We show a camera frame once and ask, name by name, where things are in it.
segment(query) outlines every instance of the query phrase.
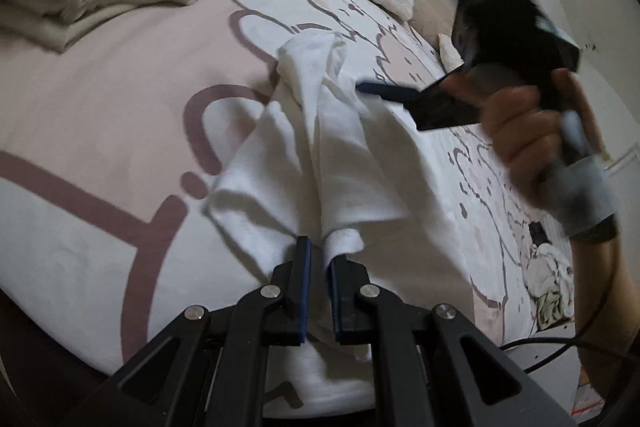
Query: human hand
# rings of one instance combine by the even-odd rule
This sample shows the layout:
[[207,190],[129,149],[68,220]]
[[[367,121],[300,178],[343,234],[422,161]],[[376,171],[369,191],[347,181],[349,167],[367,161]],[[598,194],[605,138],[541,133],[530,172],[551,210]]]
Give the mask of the human hand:
[[[602,137],[580,84],[565,69],[554,70],[551,79],[562,95],[564,107],[577,111],[586,139],[601,153]],[[459,73],[445,79],[442,88],[481,109],[482,128],[508,168],[511,183],[530,204],[544,208],[540,173],[559,153],[560,113],[540,110],[540,93],[535,86],[509,87],[486,96],[473,89],[466,74]]]

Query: white cloth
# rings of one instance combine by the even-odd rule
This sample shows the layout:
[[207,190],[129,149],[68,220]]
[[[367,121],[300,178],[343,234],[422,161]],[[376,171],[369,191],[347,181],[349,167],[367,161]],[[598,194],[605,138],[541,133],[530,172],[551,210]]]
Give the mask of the white cloth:
[[[446,301],[473,317],[465,257],[451,243],[457,227],[418,133],[390,105],[356,95],[354,79],[341,71],[346,51],[339,34],[314,30],[283,46],[281,83],[207,206],[232,251],[263,282],[290,255],[297,235],[323,246],[314,261],[321,270],[312,283],[309,330],[335,349],[314,363],[290,350],[288,362],[274,369],[278,377],[270,375],[295,381],[306,397],[305,415],[321,413],[322,397],[332,394],[335,382],[325,373],[334,357],[367,359],[366,351],[332,341],[323,280],[335,255],[354,254],[374,283],[405,302],[431,308]],[[346,409],[336,397],[332,407]]]
[[447,73],[464,64],[465,61],[462,60],[460,53],[454,47],[453,42],[451,42],[451,37],[440,33],[438,35],[438,41],[440,43],[440,61]]
[[522,272],[529,294],[536,300],[538,328],[546,330],[574,316],[574,276],[564,254],[549,243],[531,247]]

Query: crumpled clothes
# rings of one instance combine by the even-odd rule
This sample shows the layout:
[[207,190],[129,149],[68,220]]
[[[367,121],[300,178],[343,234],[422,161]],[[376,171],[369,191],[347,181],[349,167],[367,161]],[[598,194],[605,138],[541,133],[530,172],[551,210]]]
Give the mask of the crumpled clothes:
[[525,286],[536,302],[538,328],[546,330],[574,317],[574,276],[571,264],[550,243],[531,247],[527,266],[522,267]]

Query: bed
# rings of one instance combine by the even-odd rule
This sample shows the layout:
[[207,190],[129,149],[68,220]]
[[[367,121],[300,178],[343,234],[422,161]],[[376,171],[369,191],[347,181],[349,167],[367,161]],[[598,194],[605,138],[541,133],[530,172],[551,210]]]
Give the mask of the bed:
[[[226,307],[264,283],[205,209],[270,103],[278,50],[304,32],[344,39],[353,75],[416,86],[444,75],[438,52],[369,0],[144,7],[60,55],[2,31],[2,291],[108,375],[187,306]],[[453,304],[497,344],[528,337],[520,259],[537,214],[478,126],[419,140],[443,215],[430,233],[458,267]],[[426,288],[413,303],[439,297]],[[334,346],[320,318],[312,326],[297,352],[271,350],[265,416],[372,407],[366,353]]]

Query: metal screw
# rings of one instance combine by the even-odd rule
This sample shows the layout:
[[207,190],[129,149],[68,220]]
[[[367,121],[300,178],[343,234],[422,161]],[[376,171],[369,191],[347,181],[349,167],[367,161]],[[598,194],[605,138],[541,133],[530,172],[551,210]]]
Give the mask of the metal screw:
[[456,309],[451,304],[438,304],[436,306],[436,315],[450,321],[456,316]]
[[375,298],[380,295],[380,288],[375,284],[364,284],[363,286],[360,286],[360,294],[363,297]]
[[190,321],[199,321],[204,317],[204,308],[198,304],[193,304],[185,309],[184,316]]
[[268,284],[260,289],[260,295],[265,299],[274,299],[280,295],[280,288],[274,284]]

